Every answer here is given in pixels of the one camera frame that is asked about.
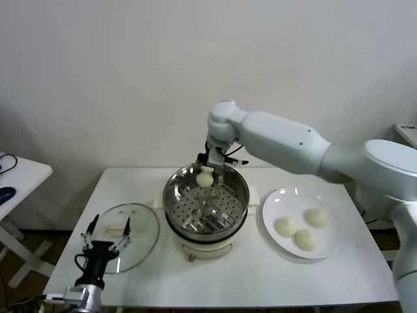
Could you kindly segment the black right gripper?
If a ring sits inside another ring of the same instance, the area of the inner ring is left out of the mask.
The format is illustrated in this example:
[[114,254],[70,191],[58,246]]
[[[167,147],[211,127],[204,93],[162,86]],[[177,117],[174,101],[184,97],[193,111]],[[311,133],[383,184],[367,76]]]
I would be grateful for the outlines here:
[[[209,151],[205,151],[204,153],[199,153],[196,158],[196,163],[200,164],[201,171],[212,173],[214,168],[209,166]],[[224,166],[218,166],[217,168],[217,175],[218,175],[218,185],[224,185]]]

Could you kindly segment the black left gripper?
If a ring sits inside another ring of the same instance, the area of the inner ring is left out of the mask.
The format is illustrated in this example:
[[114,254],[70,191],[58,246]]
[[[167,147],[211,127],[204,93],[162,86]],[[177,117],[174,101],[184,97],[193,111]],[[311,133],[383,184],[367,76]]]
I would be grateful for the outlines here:
[[103,280],[107,264],[115,259],[115,252],[122,252],[131,242],[130,237],[130,218],[126,221],[123,230],[113,226],[109,229],[109,234],[121,239],[114,243],[111,241],[93,241],[92,234],[99,219],[97,214],[89,223],[86,232],[81,233],[83,239],[82,254],[76,255],[76,265],[81,270],[82,275],[76,280],[76,285],[94,285],[104,287]]

